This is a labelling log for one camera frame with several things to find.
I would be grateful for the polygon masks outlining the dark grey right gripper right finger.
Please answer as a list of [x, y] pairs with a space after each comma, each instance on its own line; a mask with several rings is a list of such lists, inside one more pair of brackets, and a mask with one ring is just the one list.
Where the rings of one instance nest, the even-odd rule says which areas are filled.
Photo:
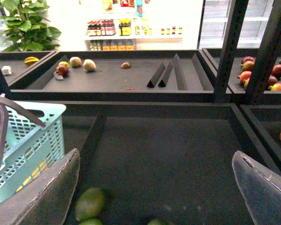
[[254, 224], [281, 225], [281, 176], [241, 151], [232, 169]]

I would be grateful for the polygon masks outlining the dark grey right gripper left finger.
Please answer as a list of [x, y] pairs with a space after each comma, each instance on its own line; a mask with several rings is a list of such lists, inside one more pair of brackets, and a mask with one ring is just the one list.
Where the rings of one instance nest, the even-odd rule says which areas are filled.
[[80, 153], [72, 149], [27, 187], [0, 203], [0, 225], [61, 225], [77, 185]]

